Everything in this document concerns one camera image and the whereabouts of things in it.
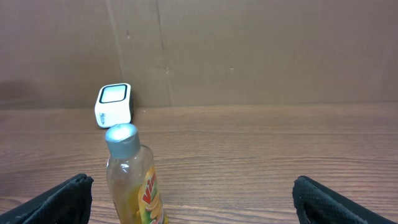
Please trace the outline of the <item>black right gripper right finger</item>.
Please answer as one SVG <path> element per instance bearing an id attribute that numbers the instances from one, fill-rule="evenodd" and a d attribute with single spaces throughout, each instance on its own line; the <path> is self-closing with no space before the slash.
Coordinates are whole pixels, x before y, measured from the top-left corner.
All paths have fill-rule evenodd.
<path id="1" fill-rule="evenodd" d="M 292 197 L 300 224 L 396 224 L 304 175 Z"/>

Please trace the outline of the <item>yellow liquid bottle silver cap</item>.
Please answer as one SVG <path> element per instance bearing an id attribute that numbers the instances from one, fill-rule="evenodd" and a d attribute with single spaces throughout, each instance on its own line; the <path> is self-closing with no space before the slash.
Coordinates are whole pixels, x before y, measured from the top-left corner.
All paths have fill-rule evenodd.
<path id="1" fill-rule="evenodd" d="M 117 124 L 105 133 L 110 157 L 106 180 L 121 223 L 168 224 L 152 150 L 141 144 L 137 128 Z"/>

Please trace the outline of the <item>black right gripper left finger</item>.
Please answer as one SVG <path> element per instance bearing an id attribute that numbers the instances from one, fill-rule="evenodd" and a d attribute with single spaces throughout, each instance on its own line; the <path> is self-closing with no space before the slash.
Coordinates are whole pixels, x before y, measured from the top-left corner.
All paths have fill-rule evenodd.
<path id="1" fill-rule="evenodd" d="M 87 224 L 94 179 L 76 176 L 1 215 L 1 224 Z"/>

